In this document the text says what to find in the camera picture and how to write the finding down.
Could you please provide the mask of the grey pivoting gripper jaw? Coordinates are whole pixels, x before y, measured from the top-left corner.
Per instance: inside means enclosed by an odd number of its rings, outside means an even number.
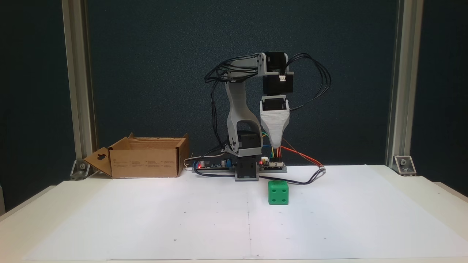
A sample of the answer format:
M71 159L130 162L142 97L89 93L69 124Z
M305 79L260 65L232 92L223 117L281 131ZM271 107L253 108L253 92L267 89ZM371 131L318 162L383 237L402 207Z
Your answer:
M260 123L269 137L273 148L279 148L282 143L283 132L290 120L290 107L288 109L262 111L262 100L260 101Z

